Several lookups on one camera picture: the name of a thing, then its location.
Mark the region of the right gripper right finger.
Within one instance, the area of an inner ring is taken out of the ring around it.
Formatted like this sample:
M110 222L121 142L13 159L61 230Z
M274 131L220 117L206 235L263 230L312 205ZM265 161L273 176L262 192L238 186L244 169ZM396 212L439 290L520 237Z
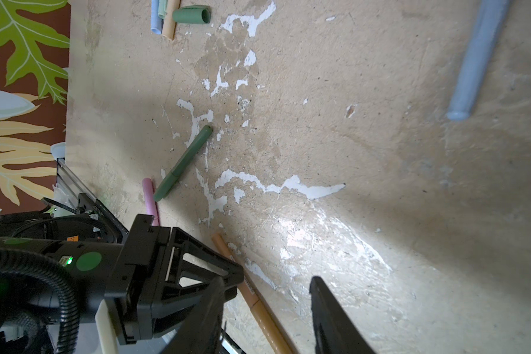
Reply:
M312 277L309 292L315 353L376 353L321 277Z

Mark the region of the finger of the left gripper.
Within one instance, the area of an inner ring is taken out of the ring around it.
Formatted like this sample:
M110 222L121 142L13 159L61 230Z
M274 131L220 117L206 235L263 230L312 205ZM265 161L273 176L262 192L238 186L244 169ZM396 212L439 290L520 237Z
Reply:
M174 227L156 267L150 315L153 335L177 329L215 278L224 282L225 300L233 299L243 282L242 266L213 251L184 230Z

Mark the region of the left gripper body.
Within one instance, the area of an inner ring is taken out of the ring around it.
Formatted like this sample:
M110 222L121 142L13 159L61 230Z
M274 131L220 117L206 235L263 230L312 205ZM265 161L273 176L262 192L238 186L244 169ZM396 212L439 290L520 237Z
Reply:
M180 249L172 229L139 214L109 277L105 301L119 345L162 337L181 325L181 311L165 297L178 285Z

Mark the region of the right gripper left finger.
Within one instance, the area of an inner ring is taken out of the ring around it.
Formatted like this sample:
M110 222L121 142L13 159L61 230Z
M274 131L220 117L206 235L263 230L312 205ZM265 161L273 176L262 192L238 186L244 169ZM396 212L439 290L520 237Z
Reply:
M161 353L219 353L225 287L216 277Z

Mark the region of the beige pen cap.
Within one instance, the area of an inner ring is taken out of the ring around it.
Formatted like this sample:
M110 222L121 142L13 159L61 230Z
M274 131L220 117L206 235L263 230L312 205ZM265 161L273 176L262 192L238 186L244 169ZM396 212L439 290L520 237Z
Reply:
M173 12L175 10L178 10L181 5L181 0L168 0L167 7L166 7L166 16L163 21L163 28L162 28L162 35L170 39L171 41L174 40L175 31L176 31L176 22L173 19Z

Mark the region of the blue pen cap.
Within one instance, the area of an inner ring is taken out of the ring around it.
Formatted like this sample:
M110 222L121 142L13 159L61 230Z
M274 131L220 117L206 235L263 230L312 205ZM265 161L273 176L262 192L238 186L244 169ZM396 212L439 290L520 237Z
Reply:
M151 0L150 30L156 35L162 34L162 19L159 17L159 0Z

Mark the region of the dark green pen cap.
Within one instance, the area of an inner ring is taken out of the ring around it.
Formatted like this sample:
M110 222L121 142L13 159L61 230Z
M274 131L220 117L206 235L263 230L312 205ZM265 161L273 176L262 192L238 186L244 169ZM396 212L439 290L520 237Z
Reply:
M180 7L174 10L173 20L180 24L209 24L211 10L210 7L204 5Z

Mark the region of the light green pen cap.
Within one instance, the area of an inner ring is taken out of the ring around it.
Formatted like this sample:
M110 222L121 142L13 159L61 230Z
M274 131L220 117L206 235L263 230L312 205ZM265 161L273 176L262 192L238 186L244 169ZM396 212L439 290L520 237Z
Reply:
M158 16L160 19L165 19L167 15L168 0L159 0L158 4Z

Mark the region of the blue pen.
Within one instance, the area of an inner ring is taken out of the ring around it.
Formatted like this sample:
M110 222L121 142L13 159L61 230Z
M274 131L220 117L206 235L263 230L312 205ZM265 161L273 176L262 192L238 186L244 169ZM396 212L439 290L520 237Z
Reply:
M471 116L510 5L510 0L481 1L446 113L449 120Z

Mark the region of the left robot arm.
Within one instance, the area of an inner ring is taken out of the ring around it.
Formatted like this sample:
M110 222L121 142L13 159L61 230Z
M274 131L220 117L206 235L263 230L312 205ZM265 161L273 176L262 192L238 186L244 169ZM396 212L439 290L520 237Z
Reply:
M0 353L73 353L101 305L120 345L156 339L242 281L236 262L150 215L122 243L0 235Z

